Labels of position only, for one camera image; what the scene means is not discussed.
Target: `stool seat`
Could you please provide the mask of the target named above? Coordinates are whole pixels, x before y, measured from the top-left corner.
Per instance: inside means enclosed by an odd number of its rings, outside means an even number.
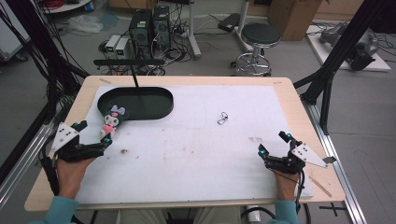
[[[249,23],[242,29],[241,38],[252,47],[271,48],[279,42],[281,34],[270,25]]]

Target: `small metallic object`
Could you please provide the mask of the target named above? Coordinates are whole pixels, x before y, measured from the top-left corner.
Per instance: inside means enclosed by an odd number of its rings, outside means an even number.
[[[225,123],[225,121],[227,121],[228,119],[228,114],[225,112],[221,112],[221,119],[218,120],[218,124],[221,125],[223,123]]]

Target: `chair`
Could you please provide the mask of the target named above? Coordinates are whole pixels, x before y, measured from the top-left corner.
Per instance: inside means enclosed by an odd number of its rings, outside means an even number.
[[[271,67],[264,57],[264,49],[274,47],[280,41],[280,32],[268,24],[249,23],[244,26],[241,39],[253,47],[253,52],[240,55],[231,63],[235,73],[242,71],[252,76],[271,76]]]

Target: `black oval tray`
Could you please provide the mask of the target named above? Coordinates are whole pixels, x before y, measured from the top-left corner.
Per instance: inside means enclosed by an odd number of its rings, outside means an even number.
[[[103,116],[113,105],[124,107],[124,120],[162,119],[172,112],[172,93],[161,87],[120,87],[104,93],[98,100]]]

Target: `gray floor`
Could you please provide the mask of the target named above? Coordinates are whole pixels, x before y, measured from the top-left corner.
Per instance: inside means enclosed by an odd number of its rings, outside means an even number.
[[[56,16],[57,22],[86,14],[75,10]],[[105,8],[97,9],[90,15],[103,18],[110,16]],[[196,27],[211,17],[196,19]],[[260,18],[249,18],[248,21],[265,21]],[[121,34],[128,28],[128,20],[107,20],[109,24],[100,34],[87,35],[80,32],[64,33],[62,41],[76,60],[90,74],[99,75],[101,71],[93,64],[95,59],[103,59],[98,46],[109,39],[112,34]],[[216,22],[208,22],[204,27],[216,27]],[[233,74],[230,62],[242,48],[235,35],[196,36],[202,52],[201,59],[186,63],[173,63],[165,67],[166,76],[229,76]],[[396,44],[396,39],[388,36]],[[396,61],[380,50],[383,59]],[[273,77],[289,77],[292,81],[306,77],[320,67],[318,58],[306,39],[298,42],[280,42],[275,48],[266,51],[267,58],[273,67]],[[339,70],[333,81],[332,100],[329,113],[329,132],[340,161],[343,164],[349,182],[358,198],[362,212],[368,223],[396,223],[396,150],[392,147],[396,131],[396,64],[383,72],[352,72]],[[297,92],[304,92],[302,87]],[[46,81],[35,69],[32,60],[27,63],[9,62],[0,67],[0,117],[2,129],[0,134],[3,147],[0,150],[0,162],[3,162],[12,148],[43,107],[46,92]],[[23,208],[27,195],[35,181],[40,168],[32,165],[24,176],[7,204],[0,211],[1,223],[27,223],[38,219],[44,213],[26,212]],[[311,203],[312,223],[350,223],[347,212],[320,209],[320,206],[331,206],[329,203]],[[344,207],[343,203],[334,206]],[[177,210],[181,216],[185,210]],[[89,222],[92,211],[78,212],[78,217]],[[305,223],[304,209],[299,214],[301,223]],[[101,211],[96,223],[114,223],[116,211]],[[262,223],[268,217],[262,215]]]

